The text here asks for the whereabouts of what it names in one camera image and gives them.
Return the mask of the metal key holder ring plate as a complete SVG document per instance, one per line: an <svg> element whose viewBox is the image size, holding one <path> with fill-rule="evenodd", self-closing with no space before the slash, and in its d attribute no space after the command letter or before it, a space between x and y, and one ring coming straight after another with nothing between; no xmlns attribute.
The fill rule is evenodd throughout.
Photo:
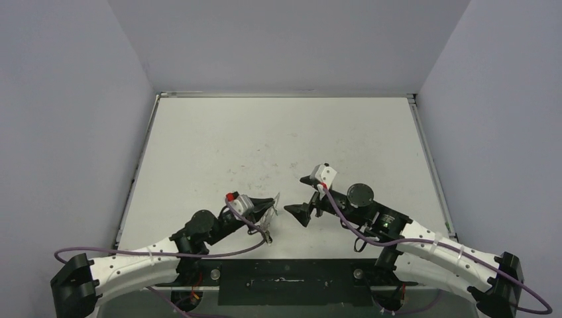
<svg viewBox="0 0 562 318"><path fill-rule="evenodd" d="M274 216L278 215L277 205L280 199L280 192L276 194L273 200L273 204L266 210L266 213L262 217L259 223L260 229L264 233L264 239L268 246L272 244L272 236L270 234L270 225Z"/></svg>

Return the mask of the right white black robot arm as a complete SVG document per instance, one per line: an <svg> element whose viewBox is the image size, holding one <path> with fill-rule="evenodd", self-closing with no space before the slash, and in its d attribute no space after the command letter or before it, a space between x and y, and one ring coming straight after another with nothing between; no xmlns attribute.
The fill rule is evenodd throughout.
<svg viewBox="0 0 562 318"><path fill-rule="evenodd" d="M376 202L366 184L353 184L340 193L309 177L300 181L315 186L314 194L309 202L284 209L304 227L313 215L332 214L358 240L380 247L369 275L372 282L431 286L469 300L488 317L516 316L524 281L517 256L480 252L429 230Z"/></svg>

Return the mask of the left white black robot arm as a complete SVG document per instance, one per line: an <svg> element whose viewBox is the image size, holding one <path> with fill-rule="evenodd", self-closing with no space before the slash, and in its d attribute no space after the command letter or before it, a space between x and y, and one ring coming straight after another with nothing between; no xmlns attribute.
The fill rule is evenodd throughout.
<svg viewBox="0 0 562 318"><path fill-rule="evenodd" d="M64 249L54 253L63 264L50 287L57 317L87 317L116 297L157 285L190 285L197 278L198 263L213 258L214 245L246 226L270 242L265 229L274 198L252 198L230 193L218 215L196 211L177 232L136 250L106 250L102 257L89 257L89 247L75 247L68 260Z"/></svg>

